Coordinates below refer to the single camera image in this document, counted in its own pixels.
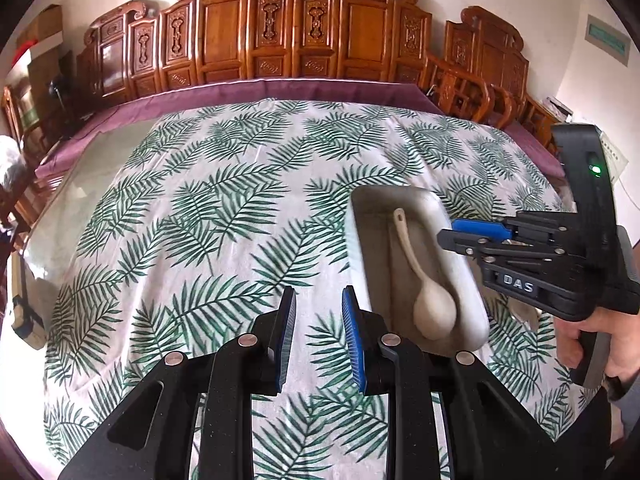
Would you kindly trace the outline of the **wooden dining chair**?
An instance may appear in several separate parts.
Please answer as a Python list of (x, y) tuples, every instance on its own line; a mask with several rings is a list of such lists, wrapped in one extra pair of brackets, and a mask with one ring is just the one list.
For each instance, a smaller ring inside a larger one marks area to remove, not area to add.
[(44, 203), (36, 187), (36, 161), (26, 151), (24, 128), (10, 87), (2, 90), (1, 113), (9, 126), (9, 133), (1, 136), (1, 223), (9, 226), (14, 219), (30, 231)]

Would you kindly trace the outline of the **carved wooden sofa bench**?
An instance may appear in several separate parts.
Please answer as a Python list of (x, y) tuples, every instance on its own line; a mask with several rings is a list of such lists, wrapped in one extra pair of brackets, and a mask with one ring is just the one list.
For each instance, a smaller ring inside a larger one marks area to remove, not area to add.
[(77, 58), (93, 110), (216, 82), (321, 78), (413, 84), (445, 114), (484, 122), (495, 95), (431, 52), (418, 0), (131, 0), (94, 20)]

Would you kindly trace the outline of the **wall electrical panel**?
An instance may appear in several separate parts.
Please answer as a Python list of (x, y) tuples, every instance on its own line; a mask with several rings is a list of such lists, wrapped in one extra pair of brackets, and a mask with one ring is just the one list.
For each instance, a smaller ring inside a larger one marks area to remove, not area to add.
[(587, 16), (585, 40), (623, 66), (628, 65), (630, 38), (591, 14)]

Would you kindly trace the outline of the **purple bench cushion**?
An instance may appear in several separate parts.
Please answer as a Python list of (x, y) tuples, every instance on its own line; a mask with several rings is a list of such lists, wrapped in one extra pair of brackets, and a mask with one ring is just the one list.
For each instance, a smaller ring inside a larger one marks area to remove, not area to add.
[(35, 169), (39, 180), (65, 174), (100, 133), (203, 106), (256, 102), (262, 99), (374, 104), (440, 114), (442, 111), (415, 84), (323, 78), (237, 80), (170, 90), (112, 106), (94, 114), (70, 140)]

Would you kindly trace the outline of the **grey utensil tray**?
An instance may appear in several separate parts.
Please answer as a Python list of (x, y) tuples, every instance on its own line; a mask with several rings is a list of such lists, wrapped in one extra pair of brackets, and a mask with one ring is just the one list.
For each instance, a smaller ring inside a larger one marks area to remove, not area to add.
[(447, 211), (433, 192), (399, 185), (358, 186), (345, 234), (349, 283), (363, 310), (421, 349), (454, 356), (480, 350), (489, 322), (465, 258), (439, 247)]

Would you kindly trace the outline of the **stacked cardboard boxes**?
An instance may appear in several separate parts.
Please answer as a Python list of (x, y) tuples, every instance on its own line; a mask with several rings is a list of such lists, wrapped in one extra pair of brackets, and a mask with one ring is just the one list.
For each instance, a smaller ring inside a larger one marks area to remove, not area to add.
[(51, 4), (40, 12), (16, 40), (13, 65), (6, 76), (17, 108), (17, 117), (27, 129), (54, 114), (60, 96), (51, 86), (62, 77), (60, 47), (63, 43), (62, 6)]

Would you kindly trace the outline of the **palm leaf tablecloth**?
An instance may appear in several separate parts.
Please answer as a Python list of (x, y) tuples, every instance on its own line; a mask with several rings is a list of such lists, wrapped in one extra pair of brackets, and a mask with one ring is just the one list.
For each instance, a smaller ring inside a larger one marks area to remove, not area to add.
[(387, 401), (352, 383), (341, 317), (356, 188), (451, 218), (560, 211), (510, 136), (402, 108), (262, 99), (158, 120), (101, 194), (55, 301), (43, 429), (67, 465), (167, 353), (216, 352), (297, 295), (283, 391), (252, 402), (259, 479), (381, 479)]

